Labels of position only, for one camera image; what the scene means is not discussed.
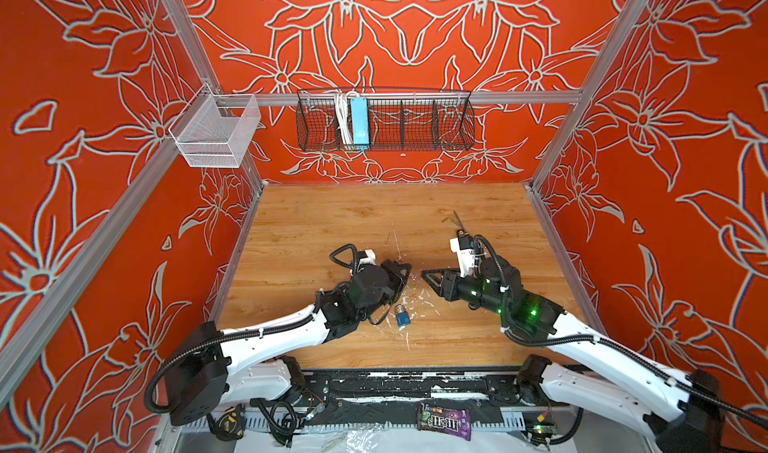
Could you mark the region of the light blue box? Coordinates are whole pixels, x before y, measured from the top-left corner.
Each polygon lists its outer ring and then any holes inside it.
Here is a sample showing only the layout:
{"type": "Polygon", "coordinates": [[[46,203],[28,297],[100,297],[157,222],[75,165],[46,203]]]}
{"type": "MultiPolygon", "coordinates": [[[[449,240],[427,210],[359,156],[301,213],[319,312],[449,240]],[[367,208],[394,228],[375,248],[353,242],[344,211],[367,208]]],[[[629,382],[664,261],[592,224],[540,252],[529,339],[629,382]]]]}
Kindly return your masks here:
{"type": "Polygon", "coordinates": [[[367,150],[370,146],[368,101],[364,97],[352,97],[349,104],[353,145],[358,150],[367,150]]]}

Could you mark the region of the white mesh basket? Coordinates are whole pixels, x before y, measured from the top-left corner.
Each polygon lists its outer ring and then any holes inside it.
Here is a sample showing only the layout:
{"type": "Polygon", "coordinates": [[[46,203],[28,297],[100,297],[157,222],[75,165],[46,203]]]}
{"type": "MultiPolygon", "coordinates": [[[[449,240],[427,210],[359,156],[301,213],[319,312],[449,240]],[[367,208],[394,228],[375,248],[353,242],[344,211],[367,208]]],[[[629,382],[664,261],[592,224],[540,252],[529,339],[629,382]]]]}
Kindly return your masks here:
{"type": "Polygon", "coordinates": [[[171,124],[169,133],[188,166],[235,169],[241,166],[261,117],[255,95],[232,99],[203,84],[171,124]]]}

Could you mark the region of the blue padlock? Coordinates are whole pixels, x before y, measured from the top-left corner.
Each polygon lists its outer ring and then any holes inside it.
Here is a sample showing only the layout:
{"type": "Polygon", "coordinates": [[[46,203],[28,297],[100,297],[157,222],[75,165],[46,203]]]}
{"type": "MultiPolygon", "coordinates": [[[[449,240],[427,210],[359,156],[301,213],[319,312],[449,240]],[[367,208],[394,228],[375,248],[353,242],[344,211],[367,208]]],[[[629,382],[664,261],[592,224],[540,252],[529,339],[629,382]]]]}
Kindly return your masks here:
{"type": "Polygon", "coordinates": [[[408,325],[411,324],[411,319],[409,312],[407,311],[406,307],[402,304],[398,304],[396,306],[395,310],[395,320],[397,323],[397,327],[399,330],[405,329],[408,325]]]}

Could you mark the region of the purple candy bag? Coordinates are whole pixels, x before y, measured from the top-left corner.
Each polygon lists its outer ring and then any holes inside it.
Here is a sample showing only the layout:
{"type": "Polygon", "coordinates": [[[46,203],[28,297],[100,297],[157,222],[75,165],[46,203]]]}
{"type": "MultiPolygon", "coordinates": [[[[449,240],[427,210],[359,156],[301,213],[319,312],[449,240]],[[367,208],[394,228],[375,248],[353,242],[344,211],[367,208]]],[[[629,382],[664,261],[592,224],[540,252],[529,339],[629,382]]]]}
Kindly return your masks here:
{"type": "Polygon", "coordinates": [[[472,422],[466,409],[452,409],[421,403],[417,408],[416,428],[418,431],[447,434],[471,440],[472,422]]]}

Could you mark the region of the black tape measure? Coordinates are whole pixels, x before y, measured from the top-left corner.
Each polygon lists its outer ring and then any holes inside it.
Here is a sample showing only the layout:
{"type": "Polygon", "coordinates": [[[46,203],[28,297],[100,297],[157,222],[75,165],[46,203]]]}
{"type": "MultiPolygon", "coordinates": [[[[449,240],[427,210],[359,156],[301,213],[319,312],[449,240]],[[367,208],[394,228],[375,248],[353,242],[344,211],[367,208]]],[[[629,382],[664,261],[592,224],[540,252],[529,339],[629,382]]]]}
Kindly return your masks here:
{"type": "Polygon", "coordinates": [[[206,415],[210,432],[220,441],[238,441],[245,433],[245,408],[242,404],[228,408],[215,419],[211,413],[206,415]]]}

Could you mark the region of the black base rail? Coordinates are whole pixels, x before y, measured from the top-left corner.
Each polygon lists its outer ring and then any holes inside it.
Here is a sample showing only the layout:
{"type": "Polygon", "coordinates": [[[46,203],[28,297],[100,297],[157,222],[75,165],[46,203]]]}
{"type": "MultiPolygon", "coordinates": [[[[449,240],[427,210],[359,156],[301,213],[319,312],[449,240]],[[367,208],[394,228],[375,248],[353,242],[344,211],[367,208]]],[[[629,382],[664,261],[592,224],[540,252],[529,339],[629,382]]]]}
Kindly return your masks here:
{"type": "Polygon", "coordinates": [[[305,384],[282,399],[300,417],[316,412],[309,428],[413,427],[421,404],[466,410],[474,425],[501,431],[519,424],[515,412],[527,422],[572,412],[552,400],[524,400],[515,385],[517,372],[515,366],[310,369],[303,372],[305,384]]]}

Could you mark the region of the small green circuit board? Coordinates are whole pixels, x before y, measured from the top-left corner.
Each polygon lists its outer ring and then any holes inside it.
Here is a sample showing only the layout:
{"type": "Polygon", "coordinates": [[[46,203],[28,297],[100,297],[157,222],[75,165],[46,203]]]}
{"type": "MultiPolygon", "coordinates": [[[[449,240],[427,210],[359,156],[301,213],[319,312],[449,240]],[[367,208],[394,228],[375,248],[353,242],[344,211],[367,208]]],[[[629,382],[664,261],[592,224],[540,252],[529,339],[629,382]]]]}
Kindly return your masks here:
{"type": "Polygon", "coordinates": [[[523,437],[533,447],[543,447],[549,451],[555,430],[555,425],[547,419],[547,414],[542,413],[526,420],[523,437]]]}

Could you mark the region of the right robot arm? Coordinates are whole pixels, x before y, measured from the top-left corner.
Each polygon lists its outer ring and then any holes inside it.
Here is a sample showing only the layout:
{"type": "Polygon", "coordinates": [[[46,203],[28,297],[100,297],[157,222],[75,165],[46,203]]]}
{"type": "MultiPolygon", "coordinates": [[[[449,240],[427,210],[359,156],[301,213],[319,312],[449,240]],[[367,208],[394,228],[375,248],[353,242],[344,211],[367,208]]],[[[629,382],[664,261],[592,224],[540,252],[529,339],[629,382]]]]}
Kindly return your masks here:
{"type": "Polygon", "coordinates": [[[516,376],[524,402],[570,404],[635,431],[662,452],[725,451],[721,441],[728,414],[767,427],[766,418],[723,401],[712,375],[649,359],[526,290],[519,270],[485,237],[460,230],[449,245],[457,267],[420,274],[440,298],[495,313],[501,333],[514,344],[549,349],[591,371],[585,375],[531,355],[516,376]]]}

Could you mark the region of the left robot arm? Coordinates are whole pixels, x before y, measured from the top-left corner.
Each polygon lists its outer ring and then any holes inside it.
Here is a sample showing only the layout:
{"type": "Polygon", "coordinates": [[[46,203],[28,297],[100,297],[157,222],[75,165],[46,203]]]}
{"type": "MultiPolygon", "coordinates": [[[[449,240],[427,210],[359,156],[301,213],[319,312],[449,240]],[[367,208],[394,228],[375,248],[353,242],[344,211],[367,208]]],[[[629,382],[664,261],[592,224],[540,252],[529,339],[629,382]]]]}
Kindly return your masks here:
{"type": "Polygon", "coordinates": [[[355,332],[399,301],[411,265],[377,261],[371,250],[343,245],[329,255],[350,277],[296,313],[245,327],[198,326],[165,360],[143,392],[144,407],[168,415],[172,425],[192,423],[222,406],[275,401],[301,389],[299,366],[285,359],[295,350],[320,346],[355,332]]]}

